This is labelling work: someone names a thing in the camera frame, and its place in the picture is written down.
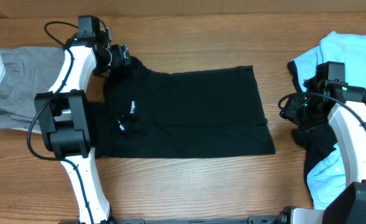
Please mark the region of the black polo shirt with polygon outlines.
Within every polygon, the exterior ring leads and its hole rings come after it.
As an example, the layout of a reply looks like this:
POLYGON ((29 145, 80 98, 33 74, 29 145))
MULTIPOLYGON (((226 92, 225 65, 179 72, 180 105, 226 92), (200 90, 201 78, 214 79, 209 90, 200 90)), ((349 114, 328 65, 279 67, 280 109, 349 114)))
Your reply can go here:
POLYGON ((112 70, 104 103, 90 103, 95 156, 193 159, 272 155, 252 66, 161 73, 133 58, 112 70))

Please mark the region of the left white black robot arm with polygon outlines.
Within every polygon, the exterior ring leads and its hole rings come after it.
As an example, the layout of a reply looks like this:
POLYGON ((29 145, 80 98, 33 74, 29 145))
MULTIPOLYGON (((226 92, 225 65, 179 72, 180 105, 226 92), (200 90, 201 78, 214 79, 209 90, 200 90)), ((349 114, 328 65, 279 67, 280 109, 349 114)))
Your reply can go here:
POLYGON ((96 127, 85 94, 92 74, 128 60, 126 45, 111 45, 108 29, 83 30, 63 46, 65 59, 55 83, 35 96, 45 147, 64 167, 80 211, 78 223, 113 223, 112 208, 101 187, 96 162, 96 127))

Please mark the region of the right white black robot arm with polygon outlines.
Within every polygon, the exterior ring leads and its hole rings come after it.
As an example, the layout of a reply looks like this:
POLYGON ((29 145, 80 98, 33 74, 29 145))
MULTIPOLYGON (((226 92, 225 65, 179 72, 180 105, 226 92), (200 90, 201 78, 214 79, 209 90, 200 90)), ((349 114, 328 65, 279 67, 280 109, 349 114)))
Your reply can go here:
POLYGON ((327 122, 344 163, 345 189, 324 210, 286 207, 277 223, 366 223, 366 89, 322 81, 278 102, 280 116, 300 128, 327 122))

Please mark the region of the black garment under blue shirt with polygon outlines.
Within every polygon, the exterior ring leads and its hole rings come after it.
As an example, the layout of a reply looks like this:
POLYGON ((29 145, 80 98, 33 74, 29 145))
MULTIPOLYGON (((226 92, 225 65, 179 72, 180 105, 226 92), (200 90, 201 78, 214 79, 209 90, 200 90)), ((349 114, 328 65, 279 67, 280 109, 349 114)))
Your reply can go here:
MULTIPOLYGON (((307 87, 312 88, 314 86, 314 75, 310 75, 309 78, 299 78, 299 66, 297 66, 293 60, 288 62, 287 67, 293 76, 292 82, 298 93, 306 92, 307 87)), ((304 182, 305 184, 308 184, 307 177, 309 172, 336 149, 334 147, 337 142, 336 135, 332 131, 330 125, 326 123, 307 131, 295 128, 291 133, 294 142, 303 147, 306 151, 304 161, 304 182)))

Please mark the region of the light blue printed t-shirt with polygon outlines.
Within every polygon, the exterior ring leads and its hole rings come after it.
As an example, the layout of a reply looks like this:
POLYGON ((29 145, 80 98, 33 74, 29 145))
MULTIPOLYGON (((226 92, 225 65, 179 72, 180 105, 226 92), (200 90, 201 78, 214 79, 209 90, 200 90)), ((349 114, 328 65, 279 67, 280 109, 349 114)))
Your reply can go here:
MULTIPOLYGON (((298 77, 309 78, 316 67, 326 62, 345 64, 346 82, 366 89, 366 35, 329 33, 319 45, 293 61, 299 66, 298 77)), ((313 168, 307 177, 316 210, 324 210, 345 189, 343 160, 336 142, 334 151, 313 168)))

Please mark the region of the folded grey shirt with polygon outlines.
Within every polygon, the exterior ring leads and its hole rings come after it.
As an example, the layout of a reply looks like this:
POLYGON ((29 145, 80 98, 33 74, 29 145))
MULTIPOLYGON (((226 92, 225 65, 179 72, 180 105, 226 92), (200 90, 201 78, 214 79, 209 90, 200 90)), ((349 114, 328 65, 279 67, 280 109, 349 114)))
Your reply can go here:
POLYGON ((56 47, 3 48, 0 54, 6 75, 0 84, 0 111, 28 121, 36 115, 34 98, 55 83, 64 61, 56 47))

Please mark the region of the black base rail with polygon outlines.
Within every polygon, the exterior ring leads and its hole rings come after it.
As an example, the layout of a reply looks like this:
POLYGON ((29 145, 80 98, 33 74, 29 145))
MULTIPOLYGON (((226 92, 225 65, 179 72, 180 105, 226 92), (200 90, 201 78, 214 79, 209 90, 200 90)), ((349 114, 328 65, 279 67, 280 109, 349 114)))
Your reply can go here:
POLYGON ((196 219, 196 220, 144 220, 113 219, 100 221, 100 224, 277 224, 280 218, 275 215, 249 216, 248 218, 196 219))

